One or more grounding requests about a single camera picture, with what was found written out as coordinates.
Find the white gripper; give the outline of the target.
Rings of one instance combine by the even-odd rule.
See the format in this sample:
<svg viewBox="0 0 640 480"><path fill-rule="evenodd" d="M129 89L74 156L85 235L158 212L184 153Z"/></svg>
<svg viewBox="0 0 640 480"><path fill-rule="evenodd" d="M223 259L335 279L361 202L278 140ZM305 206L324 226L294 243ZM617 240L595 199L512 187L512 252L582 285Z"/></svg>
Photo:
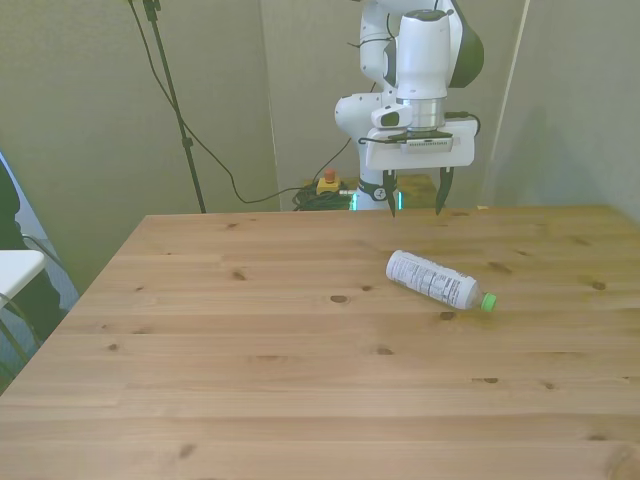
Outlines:
<svg viewBox="0 0 640 480"><path fill-rule="evenodd" d="M436 130L372 129L364 137L365 163L383 172L383 188L389 210L396 216L397 175L394 170L441 168L435 211L439 215L449 196L455 167L475 159L476 119L447 121Z"/></svg>

